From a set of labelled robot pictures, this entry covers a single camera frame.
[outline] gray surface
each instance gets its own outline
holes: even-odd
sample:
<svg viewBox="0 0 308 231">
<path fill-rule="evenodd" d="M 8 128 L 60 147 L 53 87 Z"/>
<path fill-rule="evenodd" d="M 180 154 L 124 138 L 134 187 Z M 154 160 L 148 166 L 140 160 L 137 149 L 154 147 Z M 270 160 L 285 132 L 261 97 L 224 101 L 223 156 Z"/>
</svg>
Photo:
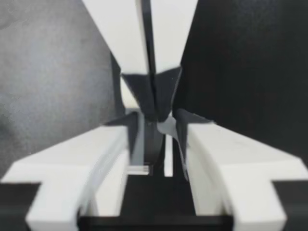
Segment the gray surface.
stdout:
<svg viewBox="0 0 308 231">
<path fill-rule="evenodd" d="M 0 0 L 0 177 L 114 114 L 109 50 L 81 0 Z"/>
</svg>

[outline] white plastic block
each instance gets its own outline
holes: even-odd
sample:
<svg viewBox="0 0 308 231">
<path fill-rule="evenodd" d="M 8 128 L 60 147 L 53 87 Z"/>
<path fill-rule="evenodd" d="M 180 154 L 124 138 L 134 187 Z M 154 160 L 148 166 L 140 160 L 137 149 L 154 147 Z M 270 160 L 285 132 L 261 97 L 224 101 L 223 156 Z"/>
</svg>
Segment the white plastic block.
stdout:
<svg viewBox="0 0 308 231">
<path fill-rule="evenodd" d="M 199 160 L 191 148 L 186 151 L 186 165 L 192 191 L 193 204 L 198 216 L 218 216 L 224 206 L 217 182 L 205 162 Z"/>
<path fill-rule="evenodd" d="M 156 73 L 180 65 L 198 0 L 151 0 Z"/>
<path fill-rule="evenodd" d="M 272 181 L 308 180 L 300 158 L 214 123 L 189 125 L 188 143 L 234 215 L 235 231 L 282 230 L 286 215 Z"/>
<path fill-rule="evenodd" d="M 120 79 L 122 102 L 125 108 L 139 108 L 139 105 L 123 78 Z"/>
<path fill-rule="evenodd" d="M 95 198 L 98 216 L 119 216 L 128 176 L 129 151 L 123 150 L 98 188 Z"/>
<path fill-rule="evenodd" d="M 77 213 L 128 147 L 126 127 L 100 127 L 15 162 L 2 183 L 41 183 L 26 216 L 32 231 L 77 231 Z"/>
<path fill-rule="evenodd" d="M 141 0 L 83 0 L 125 74 L 147 74 Z"/>
</svg>

